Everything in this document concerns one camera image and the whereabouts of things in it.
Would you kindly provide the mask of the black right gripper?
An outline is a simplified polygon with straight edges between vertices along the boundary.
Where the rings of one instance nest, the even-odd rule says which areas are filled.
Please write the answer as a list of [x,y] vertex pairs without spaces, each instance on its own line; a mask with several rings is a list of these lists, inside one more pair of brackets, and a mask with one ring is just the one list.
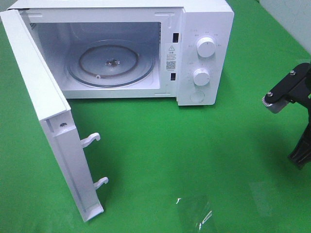
[[311,161],[311,81],[301,80],[302,105],[308,110],[308,125],[301,135],[296,147],[289,154],[289,160],[298,168],[302,169],[306,163]]

